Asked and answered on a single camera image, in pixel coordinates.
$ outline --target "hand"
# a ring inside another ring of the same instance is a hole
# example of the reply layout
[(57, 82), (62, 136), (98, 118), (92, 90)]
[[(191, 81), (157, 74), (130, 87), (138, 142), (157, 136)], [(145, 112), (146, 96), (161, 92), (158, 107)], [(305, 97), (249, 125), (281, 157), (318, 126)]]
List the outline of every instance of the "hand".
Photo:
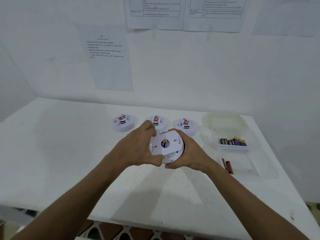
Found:
[(178, 129), (170, 129), (169, 131), (179, 133), (185, 144), (185, 148), (182, 156), (172, 163), (167, 163), (165, 168), (176, 169), (185, 166), (205, 173), (210, 163), (215, 162), (193, 138)]
[(132, 165), (152, 164), (160, 167), (163, 155), (153, 156), (149, 149), (150, 139), (157, 135), (154, 124), (146, 120), (137, 129), (122, 138), (107, 155), (125, 168)]

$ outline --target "person's right hand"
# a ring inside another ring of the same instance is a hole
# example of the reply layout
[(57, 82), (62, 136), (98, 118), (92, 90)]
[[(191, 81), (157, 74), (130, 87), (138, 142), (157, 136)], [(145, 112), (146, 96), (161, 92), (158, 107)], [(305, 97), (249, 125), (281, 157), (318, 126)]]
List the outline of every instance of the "person's right hand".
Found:
[(185, 166), (205, 173), (210, 164), (215, 162), (193, 138), (187, 136), (178, 129), (169, 129), (169, 131), (176, 131), (179, 133), (185, 144), (185, 148), (182, 156), (174, 162), (167, 163), (165, 168), (176, 169)]

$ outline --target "paper sheet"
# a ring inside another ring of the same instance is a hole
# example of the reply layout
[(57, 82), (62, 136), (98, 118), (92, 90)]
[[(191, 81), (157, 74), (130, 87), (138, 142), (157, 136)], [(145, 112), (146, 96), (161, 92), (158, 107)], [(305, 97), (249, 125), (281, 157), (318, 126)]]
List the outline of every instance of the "paper sheet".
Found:
[(186, 0), (183, 31), (237, 33), (250, 0)]
[(185, 0), (124, 0), (128, 28), (182, 30)]
[(254, 35), (315, 36), (320, 29), (320, 0), (264, 0)]
[(124, 25), (75, 24), (98, 89), (133, 92)]

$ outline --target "forearm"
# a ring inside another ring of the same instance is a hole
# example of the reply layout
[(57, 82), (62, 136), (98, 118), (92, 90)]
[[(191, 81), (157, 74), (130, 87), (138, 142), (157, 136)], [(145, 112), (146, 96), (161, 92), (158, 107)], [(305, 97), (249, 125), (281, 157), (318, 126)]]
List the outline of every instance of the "forearm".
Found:
[(212, 180), (252, 239), (308, 239), (290, 222), (247, 190), (217, 162), (211, 160), (204, 173)]
[(122, 173), (124, 168), (116, 161), (107, 155), (85, 178), (16, 234), (13, 240), (74, 240), (100, 197)]

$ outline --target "red battery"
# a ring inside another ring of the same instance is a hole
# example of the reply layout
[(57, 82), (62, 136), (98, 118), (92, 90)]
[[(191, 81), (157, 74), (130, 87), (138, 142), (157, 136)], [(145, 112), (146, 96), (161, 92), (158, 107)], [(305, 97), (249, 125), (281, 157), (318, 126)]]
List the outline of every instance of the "red battery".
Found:
[(231, 162), (230, 161), (226, 161), (226, 168), (228, 170), (228, 172), (230, 174), (233, 174), (233, 170), (232, 170), (232, 167), (231, 167)]
[(223, 158), (221, 158), (221, 159), (222, 159), (222, 163), (224, 165), (224, 169), (227, 170), (226, 163), (225, 163), (224, 159)]

